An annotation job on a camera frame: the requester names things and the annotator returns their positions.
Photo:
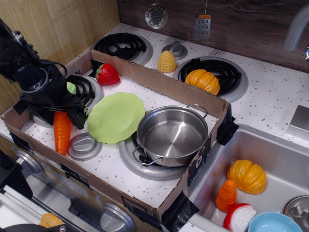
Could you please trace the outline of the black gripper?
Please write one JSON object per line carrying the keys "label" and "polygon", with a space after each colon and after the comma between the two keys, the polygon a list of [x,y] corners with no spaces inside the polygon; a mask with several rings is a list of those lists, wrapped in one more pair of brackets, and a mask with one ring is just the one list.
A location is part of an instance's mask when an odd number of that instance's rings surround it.
{"label": "black gripper", "polygon": [[38,69],[41,79],[21,88],[19,98],[43,122],[54,124],[54,111],[68,111],[67,116],[79,130],[88,119],[88,108],[82,100],[67,89],[67,80],[55,66]]}

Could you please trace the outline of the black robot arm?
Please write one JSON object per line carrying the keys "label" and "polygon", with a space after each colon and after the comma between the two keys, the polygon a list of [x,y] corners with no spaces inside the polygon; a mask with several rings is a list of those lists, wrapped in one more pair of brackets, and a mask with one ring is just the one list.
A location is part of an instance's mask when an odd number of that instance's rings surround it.
{"label": "black robot arm", "polygon": [[29,109],[49,125],[55,112],[68,114],[69,120],[83,129],[88,118],[83,100],[70,93],[67,87],[67,68],[61,73],[58,62],[40,59],[19,31],[0,23],[0,73],[10,83],[17,82],[21,93],[17,112]]}

